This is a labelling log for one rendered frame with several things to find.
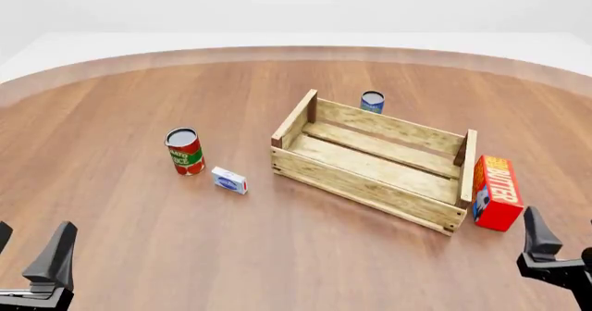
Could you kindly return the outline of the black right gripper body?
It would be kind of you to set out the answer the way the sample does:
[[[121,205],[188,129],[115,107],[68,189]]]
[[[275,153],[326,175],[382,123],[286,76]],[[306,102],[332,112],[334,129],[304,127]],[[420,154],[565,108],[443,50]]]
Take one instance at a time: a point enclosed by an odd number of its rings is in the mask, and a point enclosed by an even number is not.
[[[522,277],[571,291],[580,310],[592,311],[592,263],[584,263],[582,259],[537,262],[522,253],[517,266]]]

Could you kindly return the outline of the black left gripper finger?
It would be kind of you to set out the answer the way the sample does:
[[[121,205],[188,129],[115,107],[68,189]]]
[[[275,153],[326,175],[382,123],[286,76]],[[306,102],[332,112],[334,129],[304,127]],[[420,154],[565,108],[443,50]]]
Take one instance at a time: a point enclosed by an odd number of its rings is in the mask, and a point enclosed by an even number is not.
[[[22,273],[30,281],[31,292],[52,292],[55,288],[74,290],[73,252],[78,228],[63,221],[49,243]]]
[[[13,229],[4,221],[0,221],[0,254],[2,254],[6,248],[12,233]]]

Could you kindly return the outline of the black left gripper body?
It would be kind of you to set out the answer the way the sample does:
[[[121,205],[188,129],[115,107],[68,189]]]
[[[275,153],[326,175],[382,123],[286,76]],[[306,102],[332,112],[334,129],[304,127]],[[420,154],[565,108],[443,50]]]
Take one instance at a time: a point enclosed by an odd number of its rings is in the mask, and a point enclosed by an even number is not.
[[[0,290],[0,311],[68,311],[74,293],[68,288],[49,291]]]

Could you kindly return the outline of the red butter box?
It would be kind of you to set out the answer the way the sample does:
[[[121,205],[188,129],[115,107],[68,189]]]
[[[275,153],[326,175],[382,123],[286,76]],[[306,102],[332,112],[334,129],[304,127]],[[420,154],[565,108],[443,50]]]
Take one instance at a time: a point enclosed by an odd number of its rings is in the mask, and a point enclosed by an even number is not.
[[[478,227],[505,232],[520,216],[524,202],[511,160],[482,155],[474,168],[472,214]]]

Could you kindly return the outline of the wooden slat tray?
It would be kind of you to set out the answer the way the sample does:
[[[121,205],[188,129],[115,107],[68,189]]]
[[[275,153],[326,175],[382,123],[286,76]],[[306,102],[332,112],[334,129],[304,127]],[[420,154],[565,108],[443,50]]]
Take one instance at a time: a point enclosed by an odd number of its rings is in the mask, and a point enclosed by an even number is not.
[[[444,235],[472,203],[477,132],[465,135],[320,99],[309,91],[271,138],[275,174]]]

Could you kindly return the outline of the red green tomato sauce tin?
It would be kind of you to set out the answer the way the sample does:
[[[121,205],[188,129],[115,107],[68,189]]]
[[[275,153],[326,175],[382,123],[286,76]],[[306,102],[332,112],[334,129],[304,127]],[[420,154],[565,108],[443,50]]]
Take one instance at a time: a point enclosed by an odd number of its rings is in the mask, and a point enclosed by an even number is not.
[[[178,174],[192,176],[203,171],[203,148],[196,130],[189,127],[171,130],[165,138],[165,146]]]

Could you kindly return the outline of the small white blue box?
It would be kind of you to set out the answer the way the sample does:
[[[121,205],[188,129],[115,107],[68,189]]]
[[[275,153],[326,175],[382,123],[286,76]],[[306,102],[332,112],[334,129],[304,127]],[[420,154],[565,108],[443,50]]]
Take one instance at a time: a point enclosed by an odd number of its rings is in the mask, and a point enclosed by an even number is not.
[[[232,171],[221,167],[212,169],[214,184],[235,193],[246,194],[248,192],[247,179]]]

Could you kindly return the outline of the blue tin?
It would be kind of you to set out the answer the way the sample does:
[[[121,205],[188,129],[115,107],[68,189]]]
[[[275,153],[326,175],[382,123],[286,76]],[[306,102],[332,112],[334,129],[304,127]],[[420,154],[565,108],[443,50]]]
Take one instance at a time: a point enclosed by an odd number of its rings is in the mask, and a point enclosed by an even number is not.
[[[381,114],[385,104],[385,96],[378,91],[362,93],[360,108],[372,113]]]

